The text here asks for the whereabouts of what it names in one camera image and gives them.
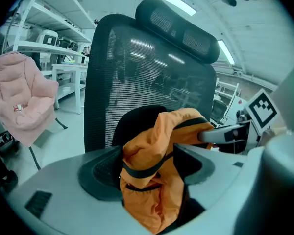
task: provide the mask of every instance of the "table leg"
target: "table leg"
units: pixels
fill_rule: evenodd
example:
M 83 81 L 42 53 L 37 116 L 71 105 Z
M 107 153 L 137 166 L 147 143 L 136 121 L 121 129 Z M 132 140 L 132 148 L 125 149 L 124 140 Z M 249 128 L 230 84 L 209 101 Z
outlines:
M 82 113 L 80 102 L 80 70 L 75 73 L 75 99 L 76 99 L 76 111 L 78 114 Z
M 52 79 L 54 81 L 57 81 L 57 69 L 55 67 L 52 67 Z M 54 107 L 55 109 L 60 108 L 59 101 L 58 101 L 58 92 L 57 92 L 57 95 L 55 96 Z

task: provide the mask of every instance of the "orange fabric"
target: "orange fabric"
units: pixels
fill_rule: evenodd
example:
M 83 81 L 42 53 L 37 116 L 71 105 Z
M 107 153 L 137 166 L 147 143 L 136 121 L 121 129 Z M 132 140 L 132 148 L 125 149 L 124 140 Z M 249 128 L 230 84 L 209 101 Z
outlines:
M 133 170 L 145 170 L 170 154 L 174 143 L 202 143 L 198 141 L 197 135 L 201 131 L 213 129 L 210 123 L 174 130 L 187 120 L 201 117 L 202 115 L 192 108 L 160 113 L 153 128 L 143 131 L 123 147 L 123 161 Z M 166 160 L 158 172 L 150 177 L 134 178 L 124 168 L 120 176 L 120 188 L 126 210 L 152 233 L 161 232 L 177 219 L 184 183 L 174 167 L 173 157 Z M 143 192 L 126 188 L 126 185 L 130 185 L 144 189 L 158 184 L 161 184 L 160 188 Z

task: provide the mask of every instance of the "white machine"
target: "white machine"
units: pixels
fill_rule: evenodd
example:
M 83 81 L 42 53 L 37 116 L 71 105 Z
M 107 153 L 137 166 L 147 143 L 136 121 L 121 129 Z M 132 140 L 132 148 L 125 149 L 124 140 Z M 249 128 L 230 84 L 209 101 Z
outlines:
M 39 34 L 36 42 L 54 46 L 57 38 L 58 33 L 53 30 L 46 29 Z

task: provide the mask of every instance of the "chair headrest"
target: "chair headrest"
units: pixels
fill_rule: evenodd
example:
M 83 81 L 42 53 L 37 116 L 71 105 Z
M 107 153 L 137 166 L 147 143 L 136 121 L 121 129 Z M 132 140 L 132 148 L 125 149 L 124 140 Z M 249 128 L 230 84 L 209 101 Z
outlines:
M 139 25 L 204 63 L 211 64 L 219 57 L 220 47 L 216 38 L 178 15 L 162 0 L 142 1 L 135 18 Z

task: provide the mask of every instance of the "pink chair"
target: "pink chair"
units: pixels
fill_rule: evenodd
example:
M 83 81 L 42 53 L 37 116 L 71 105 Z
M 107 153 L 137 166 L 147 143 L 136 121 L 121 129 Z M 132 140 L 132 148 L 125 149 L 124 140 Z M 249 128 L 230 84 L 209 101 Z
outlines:
M 0 56 L 0 121 L 29 147 L 38 169 L 31 148 L 35 140 L 54 120 L 67 128 L 55 117 L 57 90 L 58 82 L 44 78 L 32 58 L 15 51 Z M 14 111 L 16 105 L 23 105 L 23 110 Z

